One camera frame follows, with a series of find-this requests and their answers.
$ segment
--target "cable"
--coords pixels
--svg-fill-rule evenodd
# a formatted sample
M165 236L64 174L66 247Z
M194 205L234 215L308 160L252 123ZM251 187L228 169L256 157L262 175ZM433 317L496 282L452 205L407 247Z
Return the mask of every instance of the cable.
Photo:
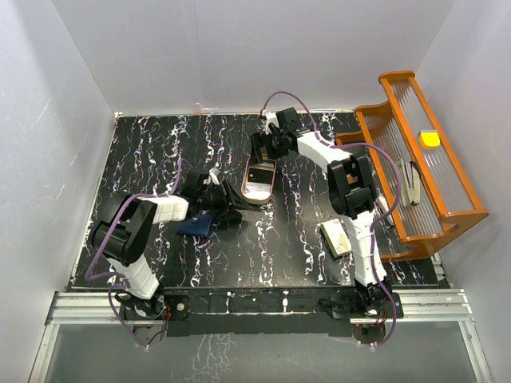
M307 113L307 115L309 116L309 118L311 119L311 123L312 123L312 130L314 130L315 132L315 135L316 135L316 138L323 144L323 145L326 145L328 147L331 147L331 143L328 142L327 140L323 139L321 137L321 134L319 133L318 131L318 125L316 124L316 121L314 120L314 117L312 116L312 113L311 111L309 110L309 108L303 103L302 100L299 99L298 96L296 96L295 94L291 93L291 92L288 92L287 90L277 90L276 92L272 93L267 99L266 101L264 102L264 105L263 105L263 108L259 111L259 117L261 117L263 115L263 112L264 110L266 109L268 103L270 102L270 100L276 96L277 94L287 94L289 97L293 97L295 100L297 100L301 105L302 105L302 108L305 109L305 112Z
M378 153L380 153L383 157L385 157L385 159L389 163L390 167L392 168L392 172L394 173L394 177L396 179L396 189L395 189L396 198L394 199L392 206L389 208L388 211L384 212L382 215L380 215L379 217L374 219L373 223L370 225L370 254L371 254L370 266L373 271L373 276L376 279L376 281L378 282L380 289L383 290L385 295L389 298L390 304L392 305L392 325L390 326L390 331L383 338L383 340L378 343L379 345L384 345L385 343L387 343L389 341L389 339L394 334L394 331L396 328L396 322L398 320L398 308L396 306L394 297L392 297L392 294L388 291L388 289L385 287L385 285L382 283L382 281L380 281L380 278L378 277L378 272L376 271L376 265L374 264L374 248L376 246L376 235L374 234L374 227L376 226L376 224L378 222L382 221L383 219L386 219L386 217L388 217L390 214L392 214L392 212L394 210L396 210L396 208L398 207L399 199L401 197L401 178L399 177L398 167L397 167L396 163L394 162L394 160L392 160L392 157L390 157L383 149L379 148L378 146L375 146L373 144L368 144L366 142L357 142L354 144L335 145L332 148L344 150L344 149L357 148L357 147L367 147L367 148L374 149Z
M370 236L370 254L371 254L371 256L370 256L370 265L371 265L371 269L373 271L374 278L376 279L376 281L378 281L379 287L383 290L385 295L389 298L390 303L392 305L392 326L390 328L389 333L383 338L383 340L381 342L379 342L380 345L383 345L383 344L388 342L388 340L390 339L390 337L392 337L392 334L394 333L395 326L396 326L396 321L398 319L397 318L397 316L398 316L398 309L396 307L396 303L394 301L394 298L392 297L392 294L388 291L388 289L385 287L385 285L383 285L382 281L380 281L380 278L378 277L378 272L376 271L376 266L374 264L374 248L375 248L375 245L376 245L376 236L374 235L374 227L375 227L376 223L378 223L381 220L383 220L386 217L388 217L398 207L399 199L401 198L401 178L399 177L398 167L396 166L394 160L392 160L392 157L390 157L383 149L381 149L378 146L375 146L373 144L368 144L366 142L357 142L357 143L353 143L353 144L335 145L335 144L332 144L332 143L324 140L321 137L321 134L318 131L318 125L316 124L316 122L314 120L314 117L312 116L311 111L309 110L309 108L297 96L295 96L293 93L287 92L285 90L278 90L278 91L272 93L268 97L266 102L264 102L263 108L259 112L259 116L261 116L263 114L263 111L266 109L266 107L268 105L268 102L270 102L270 100L276 94L280 94L280 93L287 94L288 96L293 97L294 99L296 99L303 106L303 108L307 112L307 115L309 116L309 118L312 121L312 126L313 126L313 129L314 129L316 138L319 140L319 142L321 144L327 146L328 148L336 148L336 149L341 149L341 150L349 149L349 148L358 148L358 147L366 147L366 148L374 149L376 152L378 152L383 157L385 157L385 159L389 163L390 167L392 168L392 172L394 173L394 177L396 179L396 190L395 190L396 198L394 199L394 203L389 208L389 210L386 211L385 213L383 213L382 215L380 215L379 217L377 217L373 221L373 223L370 225L370 232L371 232L371 236Z
M181 165L182 165L183 161L188 163L188 165L189 165L189 162L187 160L182 159L182 158L180 158L177 161L176 182L172 186L172 190L167 192L167 193L156 195L156 197L160 197L161 198L161 197L167 197L169 195L174 194L174 192L177 189L177 184L178 184L180 176L181 176ZM115 276L115 277L118 277L119 280L124 283L124 285L112 284L112 286L110 286L109 292L108 292L108 299L109 299L110 307L112 308L112 311L113 311L115 317L121 323L121 325L126 329L126 331L128 331L131 334L133 339L135 339L135 341L139 345L144 346L146 349L149 347L150 343L147 343L143 339L139 338L134 332L131 331L131 329L129 328L128 324L119 315L119 313L117 312L117 309L113 305L113 300L112 300L112 291L113 291L113 289L125 290L126 288L129 288L129 280L123 274L120 274L120 273L105 272L105 273L100 273L100 274L93 275L93 271L94 271L94 268L96 267L97 263L99 262L99 258L103 255L103 251L105 250L106 244L110 240L110 237L112 236L113 231L115 230L116 226L119 224L119 221L121 220L122 215L124 214L124 212L126 211L128 206L131 204L131 202L133 202L136 198L153 198L154 196L155 196L154 194L143 194L143 193L134 194L134 195L131 195L122 204L121 208L119 209L119 212L116 214L115 218L113 219L112 225L110 225L110 228L106 232L106 236L103 238L103 241L101 242L101 245L97 248L97 252L94 255L94 258L93 258L92 262L90 263L89 268L87 269L87 272L85 273L85 280L88 281L88 282L92 282L92 281L98 280L100 278L110 278L110 277L114 277Z
M151 343L153 343L153 341L156 339L156 337L162 333L164 333L165 330L161 330L161 331L158 331L156 334L153 335L153 337L149 340L149 342L147 342L148 345L151 345Z

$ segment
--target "black marble table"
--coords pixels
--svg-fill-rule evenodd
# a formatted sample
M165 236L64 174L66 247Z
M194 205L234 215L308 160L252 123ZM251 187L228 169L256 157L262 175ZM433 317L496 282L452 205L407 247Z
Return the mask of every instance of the black marble table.
M353 113L316 113L315 119L329 140L338 132L358 130ZM303 123L309 124L305 116ZM195 169L217 166L239 191L249 136L261 127L256 115L243 114L120 118L89 228L96 223L98 208L117 190L169 190L180 158ZM263 211L244 211L243 221L216 227L209 239L178 235L178 223L156 225L145 256L166 288L353 286L352 257L334 260L318 230L321 222L336 217L321 169L291 154L278 161L273 200ZM399 248L394 228L386 223L376 235L381 252ZM85 281L93 256L86 244L71 290L104 290L112 282ZM430 259L386 263L385 268L394 285L438 284ZM102 259L96 272L108 269Z

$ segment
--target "black bracket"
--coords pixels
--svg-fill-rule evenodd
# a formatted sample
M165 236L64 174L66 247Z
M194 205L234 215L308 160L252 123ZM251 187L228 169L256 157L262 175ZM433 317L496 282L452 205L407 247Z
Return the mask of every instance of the black bracket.
M337 214L356 219L358 214L374 209L377 195L368 156L333 161L327 165L327 176L330 202Z
M101 208L100 222L90 236L90 242L95 249L103 242L113 219L130 196L126 192L117 191ZM114 229L103 254L124 266L136 262L144 253L155 214L155 203L141 199L131 202Z

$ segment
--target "small box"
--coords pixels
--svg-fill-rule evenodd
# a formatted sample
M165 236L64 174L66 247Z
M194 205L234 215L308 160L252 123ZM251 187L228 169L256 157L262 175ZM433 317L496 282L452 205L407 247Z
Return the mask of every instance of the small box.
M334 258L348 255L351 253L351 243L344 231L341 221L332 219L319 225L325 235L328 246Z

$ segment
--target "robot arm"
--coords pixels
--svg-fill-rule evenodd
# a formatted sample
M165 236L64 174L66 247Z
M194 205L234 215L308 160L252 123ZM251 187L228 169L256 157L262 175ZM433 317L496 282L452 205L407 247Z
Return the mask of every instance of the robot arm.
M207 235L211 232L214 220L238 215L237 210L252 209L251 205L236 194L228 181L218 180L218 173L217 169L212 169L209 173L190 171L184 178L178 195L136 198L115 226L103 255L117 273L125 276L125 291L129 296L123 298L122 303L140 315L160 312L157 299L161 295L162 287L144 256L153 225L187 220L188 231L184 229L181 232ZM130 197L128 193L116 192L101 209L99 223L90 236L90 242L95 249L100 247L117 213Z
M277 113L267 113L265 129L252 135L252 159L260 162L261 149L269 158L276 160L290 151L307 157L327 173L328 191L335 212L343 216L348 238L351 241L355 260L355 286L360 303L372 306L386 299L378 286L382 282L391 291L378 253L370 252L370 225L374 220L374 201L377 199L374 181L367 156L354 156L342 149L334 148L322 137L304 128L294 108ZM376 274L370 257L374 257Z

